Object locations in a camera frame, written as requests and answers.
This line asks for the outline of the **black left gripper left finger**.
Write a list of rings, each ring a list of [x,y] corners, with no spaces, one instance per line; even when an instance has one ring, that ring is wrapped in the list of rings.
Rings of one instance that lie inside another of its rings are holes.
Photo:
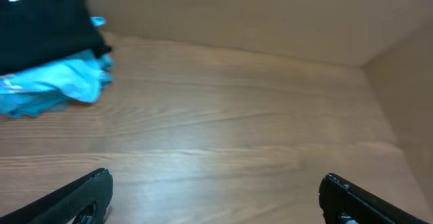
[[[113,177],[99,168],[1,217],[1,224],[104,224],[113,196]]]

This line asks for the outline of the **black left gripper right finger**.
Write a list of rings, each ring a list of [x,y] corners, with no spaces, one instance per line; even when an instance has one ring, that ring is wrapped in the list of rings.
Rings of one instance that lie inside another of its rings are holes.
[[[326,224],[427,224],[334,173],[319,186]]]

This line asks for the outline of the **black t-shirt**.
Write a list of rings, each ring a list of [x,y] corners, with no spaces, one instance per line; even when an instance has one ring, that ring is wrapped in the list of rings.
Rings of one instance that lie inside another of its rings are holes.
[[[1,0],[1,74],[90,49],[111,51],[91,21],[87,0]]]

